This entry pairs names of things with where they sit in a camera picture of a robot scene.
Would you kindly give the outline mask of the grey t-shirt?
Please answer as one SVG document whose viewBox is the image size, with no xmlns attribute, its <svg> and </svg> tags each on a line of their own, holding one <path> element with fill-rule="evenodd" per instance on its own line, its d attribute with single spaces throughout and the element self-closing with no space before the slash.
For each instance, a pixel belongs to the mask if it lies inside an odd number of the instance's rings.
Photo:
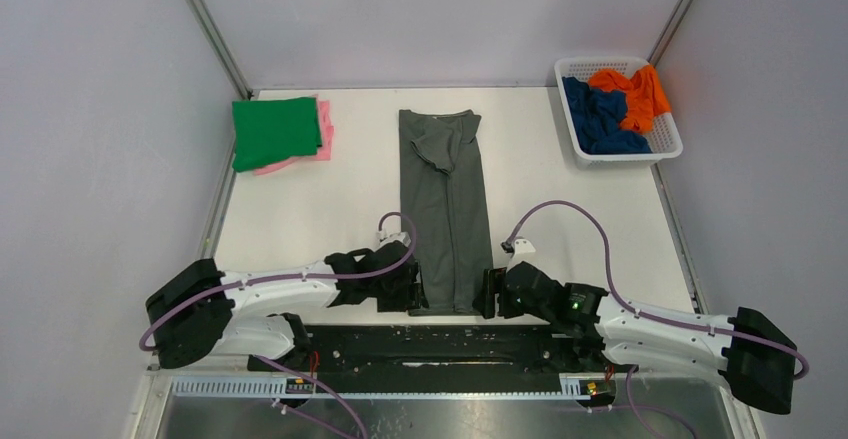
<svg viewBox="0 0 848 439">
<path fill-rule="evenodd" d="M 416 227 L 429 315 L 475 315 L 493 251 L 482 157 L 482 117 L 398 113 L 400 206 Z"/>
</svg>

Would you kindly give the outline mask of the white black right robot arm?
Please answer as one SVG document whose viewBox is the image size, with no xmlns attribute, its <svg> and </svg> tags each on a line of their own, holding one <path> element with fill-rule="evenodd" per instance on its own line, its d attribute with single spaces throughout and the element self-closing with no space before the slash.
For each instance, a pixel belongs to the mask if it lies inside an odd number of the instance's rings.
<svg viewBox="0 0 848 439">
<path fill-rule="evenodd" d="M 673 372 L 725 388 L 764 412 L 792 409 L 797 346 L 755 309 L 702 315 L 619 302 L 606 289 L 561 284 L 527 262 L 485 271 L 473 307 L 485 319 L 530 315 L 547 322 L 565 342 L 562 353 L 542 347 L 547 361 L 575 372 Z"/>
</svg>

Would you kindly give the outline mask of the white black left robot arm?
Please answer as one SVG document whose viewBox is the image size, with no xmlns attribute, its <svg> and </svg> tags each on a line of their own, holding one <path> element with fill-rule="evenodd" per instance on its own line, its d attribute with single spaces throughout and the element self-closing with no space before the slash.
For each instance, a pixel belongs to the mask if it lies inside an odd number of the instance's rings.
<svg viewBox="0 0 848 439">
<path fill-rule="evenodd" d="M 282 359 L 309 346 L 300 310 L 367 299 L 380 313 L 428 307 L 419 263 L 405 240 L 271 272 L 222 271 L 214 259 L 199 259 L 148 297 L 151 329 L 140 344 L 163 369 L 208 356 Z"/>
</svg>

